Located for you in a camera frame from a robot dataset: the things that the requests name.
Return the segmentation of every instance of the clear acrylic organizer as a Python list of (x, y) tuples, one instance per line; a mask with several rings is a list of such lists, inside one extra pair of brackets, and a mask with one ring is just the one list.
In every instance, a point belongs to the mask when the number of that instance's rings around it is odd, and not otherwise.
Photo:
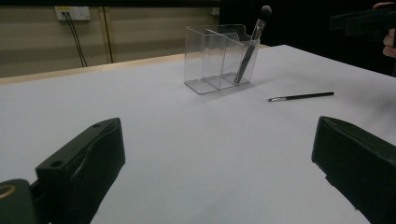
[(186, 27), (184, 83), (199, 94), (249, 83), (260, 45), (250, 38), (244, 25)]

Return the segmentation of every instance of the wall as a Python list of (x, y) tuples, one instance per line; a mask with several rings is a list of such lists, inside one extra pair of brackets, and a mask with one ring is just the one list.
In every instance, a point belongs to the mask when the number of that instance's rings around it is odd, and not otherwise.
[[(92, 19), (75, 21), (75, 26), (87, 64), (93, 66), (183, 53), (185, 26), (218, 24), (211, 12), (90, 7)], [(75, 40), (53, 7), (0, 7), (0, 77), (78, 67)]]

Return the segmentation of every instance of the electrical outlet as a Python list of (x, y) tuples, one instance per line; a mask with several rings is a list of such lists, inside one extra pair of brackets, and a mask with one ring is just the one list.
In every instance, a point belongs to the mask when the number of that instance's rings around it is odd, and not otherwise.
[(219, 7), (214, 7), (212, 9), (212, 16), (219, 16), (220, 15), (220, 8)]
[(89, 21), (91, 19), (88, 7), (55, 7), (58, 21), (66, 21), (64, 13), (69, 13), (72, 21)]

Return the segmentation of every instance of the white tabletop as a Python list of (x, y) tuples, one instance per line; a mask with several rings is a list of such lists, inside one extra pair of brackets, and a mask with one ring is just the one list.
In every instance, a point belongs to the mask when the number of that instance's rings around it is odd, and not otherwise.
[[(334, 96), (268, 103), (271, 97)], [(183, 61), (0, 86), (0, 182), (121, 119), (126, 164), (92, 223), (369, 223), (311, 161), (319, 116), (396, 145), (396, 78), (288, 46), (250, 84), (197, 95)]]

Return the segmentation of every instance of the cable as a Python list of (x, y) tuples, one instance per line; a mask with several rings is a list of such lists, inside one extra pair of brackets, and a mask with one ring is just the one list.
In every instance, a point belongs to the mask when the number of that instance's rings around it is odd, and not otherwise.
[(68, 13), (66, 14), (65, 12), (63, 12), (62, 14), (66, 17), (67, 23), (69, 24), (70, 31), (72, 32), (72, 35), (73, 35), (73, 37), (74, 37), (74, 39), (75, 39), (75, 42), (76, 42), (76, 47), (77, 47), (77, 51), (78, 51), (78, 56), (79, 56), (79, 59), (81, 60), (81, 66), (84, 67), (84, 62), (83, 62), (83, 60), (82, 60), (80, 48), (78, 47), (78, 41), (77, 41), (77, 38), (76, 38), (76, 34), (74, 33), (74, 30), (73, 30), (72, 25), (71, 25), (71, 23), (70, 23), (69, 17), (67, 16)]
[(75, 33), (75, 35), (76, 35), (77, 42), (78, 42), (78, 47), (79, 47), (79, 52), (81, 53), (81, 57), (82, 57), (82, 59), (84, 60), (85, 66), (88, 67), (87, 62), (85, 61), (84, 54), (82, 53), (81, 45), (79, 44), (78, 34), (77, 34), (76, 28), (75, 28), (75, 26), (74, 26), (73, 20), (72, 20), (72, 18), (70, 17), (70, 14), (69, 14), (69, 13), (67, 13), (67, 16), (69, 17), (70, 23), (72, 24), (74, 33)]
[(88, 67), (87, 62), (85, 61), (84, 54), (82, 53), (81, 45), (79, 43), (78, 34), (77, 34), (76, 28), (74, 26), (74, 23), (72, 21), (72, 18), (70, 17), (70, 14), (68, 12), (63, 12), (62, 14), (66, 17), (67, 23), (69, 24), (69, 27), (70, 27), (70, 31), (72, 32), (72, 35), (75, 39), (79, 59), (81, 60), (81, 66)]
[(107, 35), (107, 41), (108, 41), (108, 51), (110, 52), (110, 61), (114, 63), (113, 59), (113, 50), (111, 49), (111, 44), (110, 44), (110, 32), (108, 31), (108, 26), (107, 26), (107, 18), (106, 18), (106, 9), (103, 7), (103, 16), (105, 18), (105, 27), (106, 27), (106, 35)]

